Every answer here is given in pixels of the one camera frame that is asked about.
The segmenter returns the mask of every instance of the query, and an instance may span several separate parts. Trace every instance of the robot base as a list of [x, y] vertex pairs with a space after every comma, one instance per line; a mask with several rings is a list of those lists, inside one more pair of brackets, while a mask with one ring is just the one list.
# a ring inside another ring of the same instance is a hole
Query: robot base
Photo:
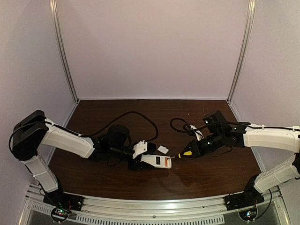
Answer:
[[[71, 208], [70, 210], [75, 210], [75, 211], [81, 211], [81, 207], [83, 205], [83, 197], [82, 196], [78, 196], [78, 195], [71, 195], [71, 194], [66, 194], [64, 193], [64, 203], [62, 203], [62, 208], [64, 209], [69, 209], [70, 205]], [[53, 206], [57, 206], [53, 204], [53, 201], [50, 200], [50, 198], [48, 196], [45, 196], [43, 199], [44, 203], [53, 205]]]
[[224, 200], [228, 211], [249, 207], [264, 202], [262, 195], [253, 197], [251, 193], [247, 192], [228, 195], [224, 198]]

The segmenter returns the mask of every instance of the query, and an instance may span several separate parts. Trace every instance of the white paper scrap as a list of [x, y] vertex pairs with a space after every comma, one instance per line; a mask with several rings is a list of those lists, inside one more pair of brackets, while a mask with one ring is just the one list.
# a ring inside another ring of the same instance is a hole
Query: white paper scrap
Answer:
[[169, 151], [166, 147], [164, 146], [159, 146], [159, 148], [157, 149], [158, 151], [160, 151], [161, 153], [167, 154], [167, 152]]

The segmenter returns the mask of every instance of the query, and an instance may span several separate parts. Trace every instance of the metal corner post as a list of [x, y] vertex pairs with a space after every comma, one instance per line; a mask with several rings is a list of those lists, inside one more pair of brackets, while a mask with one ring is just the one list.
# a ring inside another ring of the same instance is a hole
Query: metal corner post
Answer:
[[58, 18], [56, 0], [50, 0], [50, 7], [51, 7], [54, 30], [55, 30], [57, 45], [58, 45], [58, 49], [59, 49], [59, 53], [60, 53], [61, 63], [62, 63], [62, 66], [64, 68], [65, 76], [66, 76], [66, 79], [67, 79], [68, 86], [70, 88], [70, 92], [71, 92], [73, 101], [75, 103], [77, 103], [79, 101], [79, 99], [78, 99], [78, 96], [77, 96], [77, 93], [76, 93], [76, 90], [75, 90], [75, 87], [74, 87], [74, 83], [73, 83], [73, 80], [72, 80], [72, 76], [71, 76], [68, 61], [67, 61], [65, 47], [64, 47], [64, 44], [63, 44], [63, 40], [62, 40], [62, 35], [61, 35], [61, 30], [60, 30], [60, 21], [59, 21], [59, 18]]
[[237, 86], [239, 76], [241, 73], [241, 69], [242, 69], [242, 66], [243, 66], [243, 63], [245, 60], [247, 46], [248, 46], [248, 43], [250, 40], [251, 30], [252, 30], [253, 21], [254, 21], [254, 14], [255, 14], [255, 0], [249, 0], [246, 25], [245, 25], [245, 30], [244, 30], [244, 37], [242, 40], [238, 64], [235, 69], [234, 78], [233, 78], [232, 85], [231, 85], [230, 92], [229, 92], [228, 99], [227, 99], [228, 103], [230, 103], [232, 101], [233, 94], [234, 94], [235, 88]]

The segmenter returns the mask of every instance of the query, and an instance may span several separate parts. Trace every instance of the small white piece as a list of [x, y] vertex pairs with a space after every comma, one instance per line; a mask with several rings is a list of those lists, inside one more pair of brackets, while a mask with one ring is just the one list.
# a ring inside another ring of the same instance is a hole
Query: small white piece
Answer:
[[[190, 127], [191, 127], [191, 130], [197, 129], [194, 125], [190, 125]], [[201, 139], [204, 138], [202, 132], [200, 132], [199, 130], [195, 131], [195, 134], [196, 134], [197, 141], [200, 141]]]
[[162, 145], [159, 146], [159, 148], [157, 150], [164, 154], [167, 154], [167, 152], [169, 151], [166, 147], [164, 147]]
[[147, 151], [148, 144], [145, 141], [140, 141], [138, 144], [133, 146], [133, 150], [135, 151], [133, 153], [132, 158], [136, 158], [138, 155], [141, 155]]

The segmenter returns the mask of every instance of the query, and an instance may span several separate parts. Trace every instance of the metal frame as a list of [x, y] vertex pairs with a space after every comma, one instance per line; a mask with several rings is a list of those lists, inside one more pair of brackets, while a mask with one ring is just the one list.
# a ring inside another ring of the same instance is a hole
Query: metal frame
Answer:
[[65, 47], [64, 47], [64, 44], [62, 41], [62, 35], [61, 35], [61, 30], [60, 30], [60, 21], [58, 18], [56, 0], [50, 0], [50, 7], [51, 7], [52, 18], [53, 18], [55, 35], [56, 35], [56, 39], [57, 39], [57, 45], [58, 45], [58, 49], [60, 52], [60, 59], [61, 59], [62, 67], [65, 72], [67, 84], [69, 86], [69, 89], [70, 89], [70, 92], [72, 95], [72, 99], [75, 103], [77, 103], [79, 101], [79, 99], [78, 99], [78, 96], [77, 96], [77, 93], [75, 90], [75, 86], [74, 86], [74, 83], [72, 80], [72, 76], [70, 73], [70, 68], [68, 65], [67, 56], [66, 56], [66, 52], [65, 52]]
[[[18, 225], [27, 224], [31, 210], [49, 214], [49, 211], [53, 208], [53, 206], [43, 203], [43, 196], [39, 191], [40, 186], [30, 185], [25, 197], [24, 210], [20, 214], [17, 223]], [[286, 207], [278, 187], [272, 189], [272, 195], [280, 223], [282, 225], [290, 225]], [[76, 217], [70, 220], [84, 224], [94, 224], [92, 221], [99, 219], [113, 223], [122, 221], [153, 225], [159, 222], [168, 224], [170, 222], [191, 222], [192, 224], [193, 221], [203, 219], [220, 219], [224, 214], [237, 211], [226, 210], [224, 196], [165, 201], [119, 200], [83, 196], [84, 201], [81, 212], [75, 212]], [[269, 202], [270, 194], [264, 194], [264, 198], [265, 202], [261, 204]]]
[[233, 94], [234, 94], [237, 82], [239, 80], [241, 69], [244, 64], [247, 46], [248, 46], [248, 43], [250, 40], [251, 31], [252, 31], [254, 15], [255, 15], [255, 0], [249, 0], [244, 37], [243, 37], [242, 46], [240, 49], [240, 56], [239, 56], [238, 64], [237, 64], [237, 67], [235, 70], [234, 78], [233, 78], [232, 85], [231, 85], [230, 92], [229, 92], [228, 99], [227, 99], [228, 103], [230, 103], [233, 98]]

